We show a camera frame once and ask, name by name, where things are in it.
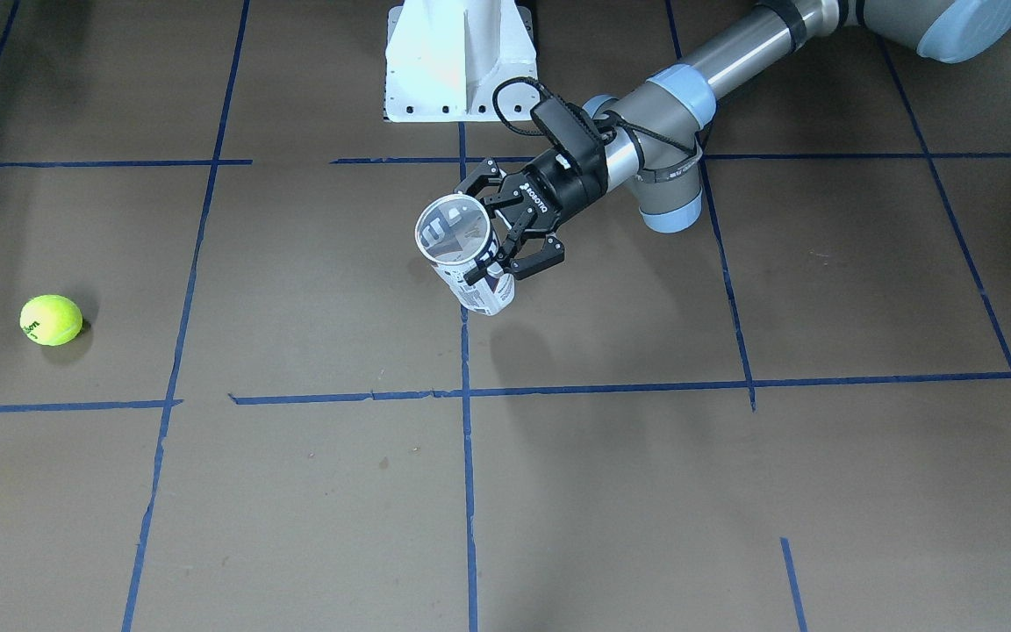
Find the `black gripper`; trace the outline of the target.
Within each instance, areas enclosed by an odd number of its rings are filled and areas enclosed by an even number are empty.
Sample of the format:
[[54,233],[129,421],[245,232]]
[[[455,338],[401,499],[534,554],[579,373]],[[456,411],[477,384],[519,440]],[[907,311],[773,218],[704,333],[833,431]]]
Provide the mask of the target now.
[[[505,197],[501,195],[503,181]],[[505,212],[496,211],[493,217],[505,224],[508,232],[497,252],[488,261],[475,264],[462,279],[474,285],[497,264],[521,280],[562,263],[565,248],[556,236],[558,227],[605,195],[608,183],[603,151],[573,163],[569,156],[547,149],[513,175],[493,159],[481,161],[454,193],[473,198],[482,207],[505,207]],[[540,241],[541,248],[533,255],[520,256],[527,241]]]

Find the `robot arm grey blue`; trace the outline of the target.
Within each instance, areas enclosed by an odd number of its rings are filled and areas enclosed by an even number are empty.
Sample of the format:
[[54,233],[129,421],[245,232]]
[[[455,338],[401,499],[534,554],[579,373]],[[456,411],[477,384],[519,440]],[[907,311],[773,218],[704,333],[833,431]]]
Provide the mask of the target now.
[[959,63],[978,56],[1011,29],[1011,1],[758,1],[745,17],[624,97],[566,103],[533,77],[510,77],[503,88],[537,92],[531,109],[534,136],[550,148],[505,175],[485,162],[457,191],[482,196],[490,219],[505,224],[493,255],[479,256],[460,284],[485,277],[523,279],[564,259],[553,241],[536,255],[520,256],[530,240],[553,239],[559,225],[629,185],[643,221],[659,233],[683,231],[699,216],[697,136],[719,102],[808,41],[844,25],[858,25],[914,49],[924,59]]

